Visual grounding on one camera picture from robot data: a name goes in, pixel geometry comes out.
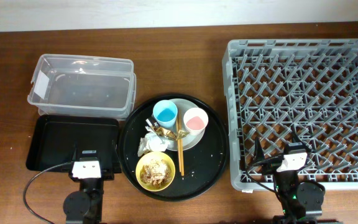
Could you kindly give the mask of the pink cup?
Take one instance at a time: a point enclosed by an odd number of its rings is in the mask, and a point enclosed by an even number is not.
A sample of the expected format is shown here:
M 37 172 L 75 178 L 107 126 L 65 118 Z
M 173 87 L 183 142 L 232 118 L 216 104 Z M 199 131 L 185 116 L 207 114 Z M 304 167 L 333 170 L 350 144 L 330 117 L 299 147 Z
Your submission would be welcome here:
M 185 129 L 192 136 L 199 135 L 204 131 L 208 125 L 208 121 L 208 114 L 201 108 L 190 108 L 183 116 Z

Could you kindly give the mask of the food scraps and rice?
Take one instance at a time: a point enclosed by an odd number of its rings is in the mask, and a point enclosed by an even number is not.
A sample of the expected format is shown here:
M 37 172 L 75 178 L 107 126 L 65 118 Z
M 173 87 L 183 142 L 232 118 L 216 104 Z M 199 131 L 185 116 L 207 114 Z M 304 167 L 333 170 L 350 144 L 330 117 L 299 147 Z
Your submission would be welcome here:
M 143 183 L 160 189 L 171 181 L 171 168 L 165 160 L 152 159 L 143 165 L 140 179 Z

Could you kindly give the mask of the grey plate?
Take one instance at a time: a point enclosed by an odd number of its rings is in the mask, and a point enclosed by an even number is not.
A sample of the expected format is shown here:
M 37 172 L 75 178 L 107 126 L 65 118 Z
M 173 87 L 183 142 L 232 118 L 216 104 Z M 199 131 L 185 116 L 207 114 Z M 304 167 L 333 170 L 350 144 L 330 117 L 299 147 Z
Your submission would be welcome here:
M 170 99 L 170 101 L 174 102 L 176 104 L 178 110 L 180 110 L 180 114 L 181 114 L 181 118 L 182 118 L 182 121 L 181 121 L 182 130 L 187 132 L 187 130 L 185 129 L 185 124 L 183 122 L 183 116 L 188 109 L 198 108 L 198 106 L 196 106 L 190 100 L 185 100 L 182 98 L 174 98 L 174 99 Z M 177 131 L 176 122 L 171 128 L 166 128 L 166 129 L 176 132 Z M 183 140 L 183 150 L 187 150 L 187 149 L 190 149 L 190 148 L 196 146 L 198 144 L 198 142 L 201 140 L 201 138 L 203 137 L 204 131 L 202 131 L 199 135 L 196 135 L 196 136 L 192 136 L 188 133 L 188 135 L 182 139 Z

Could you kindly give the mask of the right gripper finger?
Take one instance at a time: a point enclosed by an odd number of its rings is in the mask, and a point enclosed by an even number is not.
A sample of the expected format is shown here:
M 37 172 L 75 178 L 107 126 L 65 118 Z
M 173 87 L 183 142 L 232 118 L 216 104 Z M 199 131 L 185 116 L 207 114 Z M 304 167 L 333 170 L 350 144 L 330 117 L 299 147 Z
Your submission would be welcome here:
M 255 144 L 254 144 L 254 162 L 259 162 L 264 160 L 264 152 L 259 140 L 259 137 L 255 138 Z
M 296 131 L 292 131 L 292 146 L 296 147 L 296 149 L 304 149 L 306 152 L 311 152 L 311 148 L 298 137 Z

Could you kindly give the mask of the blue cup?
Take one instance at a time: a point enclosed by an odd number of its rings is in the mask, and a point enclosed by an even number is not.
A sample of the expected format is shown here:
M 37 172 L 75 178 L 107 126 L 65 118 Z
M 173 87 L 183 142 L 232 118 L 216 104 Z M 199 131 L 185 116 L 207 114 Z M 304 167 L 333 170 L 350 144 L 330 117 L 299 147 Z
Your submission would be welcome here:
M 170 100 L 158 101 L 152 111 L 152 116 L 163 128 L 171 128 L 177 120 L 178 108 Z

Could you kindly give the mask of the white tissue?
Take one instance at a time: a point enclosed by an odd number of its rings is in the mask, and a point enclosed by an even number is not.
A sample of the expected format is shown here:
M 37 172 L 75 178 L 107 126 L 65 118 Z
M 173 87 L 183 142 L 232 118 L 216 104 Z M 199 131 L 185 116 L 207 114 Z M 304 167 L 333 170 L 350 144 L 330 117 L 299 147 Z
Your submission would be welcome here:
M 141 157 L 149 152 L 163 152 L 167 149 L 168 145 L 169 142 L 167 140 L 163 140 L 155 133 L 149 132 L 140 139 L 137 155 Z

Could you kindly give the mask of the gold foil wrapper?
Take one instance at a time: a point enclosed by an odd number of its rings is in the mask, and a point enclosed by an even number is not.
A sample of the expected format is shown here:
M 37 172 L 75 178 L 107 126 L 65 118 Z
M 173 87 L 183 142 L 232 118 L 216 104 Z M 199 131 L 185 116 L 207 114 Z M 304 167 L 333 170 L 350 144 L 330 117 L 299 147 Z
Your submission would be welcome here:
M 178 131 L 174 132 L 169 129 L 163 128 L 161 125 L 158 124 L 153 117 L 149 117 L 146 120 L 147 126 L 146 129 L 155 133 L 156 135 L 172 140 L 177 141 L 179 139 L 183 139 L 188 135 L 188 132 L 179 129 Z

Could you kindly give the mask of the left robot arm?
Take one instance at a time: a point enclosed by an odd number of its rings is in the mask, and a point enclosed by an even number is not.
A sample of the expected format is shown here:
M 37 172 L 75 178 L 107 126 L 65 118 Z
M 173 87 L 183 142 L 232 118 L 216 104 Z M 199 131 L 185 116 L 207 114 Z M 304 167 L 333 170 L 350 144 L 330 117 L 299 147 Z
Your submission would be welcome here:
M 104 182 L 114 180 L 114 173 L 102 167 L 102 159 L 95 150 L 77 149 L 70 164 L 69 178 L 80 184 L 80 189 L 69 194 L 63 211 L 66 223 L 101 223 Z

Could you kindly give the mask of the yellow bowl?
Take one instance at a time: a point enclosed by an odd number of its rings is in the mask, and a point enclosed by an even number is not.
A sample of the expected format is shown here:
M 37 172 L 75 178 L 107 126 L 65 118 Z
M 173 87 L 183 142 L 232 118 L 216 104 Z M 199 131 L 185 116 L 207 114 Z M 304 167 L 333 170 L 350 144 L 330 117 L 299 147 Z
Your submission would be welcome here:
M 143 189 L 158 192 L 173 182 L 175 172 L 175 164 L 169 155 L 149 152 L 139 159 L 135 176 Z

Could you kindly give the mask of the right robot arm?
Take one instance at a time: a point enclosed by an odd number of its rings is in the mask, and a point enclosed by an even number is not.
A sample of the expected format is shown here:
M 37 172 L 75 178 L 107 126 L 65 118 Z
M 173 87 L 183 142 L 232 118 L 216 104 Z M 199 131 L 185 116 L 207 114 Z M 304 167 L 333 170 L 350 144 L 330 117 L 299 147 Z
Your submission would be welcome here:
M 322 215 L 325 187 L 315 181 L 300 181 L 298 172 L 305 167 L 312 150 L 293 133 L 282 153 L 265 158 L 259 138 L 255 139 L 251 167 L 261 167 L 263 175 L 273 176 L 272 192 L 281 203 L 283 214 L 273 223 L 316 223 Z

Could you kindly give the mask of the wooden chopstick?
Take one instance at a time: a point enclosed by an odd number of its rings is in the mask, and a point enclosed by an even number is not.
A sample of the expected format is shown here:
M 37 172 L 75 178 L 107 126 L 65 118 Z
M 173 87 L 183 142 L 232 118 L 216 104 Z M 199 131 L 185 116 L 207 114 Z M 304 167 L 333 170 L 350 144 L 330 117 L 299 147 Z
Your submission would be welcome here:
M 177 136 L 179 136 L 179 131 L 181 130 L 181 123 L 180 123 L 180 112 L 178 111 L 177 120 L 176 120 L 176 129 L 177 129 Z M 180 139 L 177 140 L 177 153 L 178 153 L 178 168 L 179 172 L 182 173 L 182 161 L 181 161 L 181 143 Z
M 181 118 L 181 114 L 180 114 L 180 110 L 178 110 L 178 130 L 182 131 L 182 118 Z M 184 156 L 183 156 L 183 140 L 179 139 L 178 141 L 178 152 L 180 153 L 180 172 L 181 172 L 181 176 L 184 177 L 185 175 L 185 170 L 184 170 Z

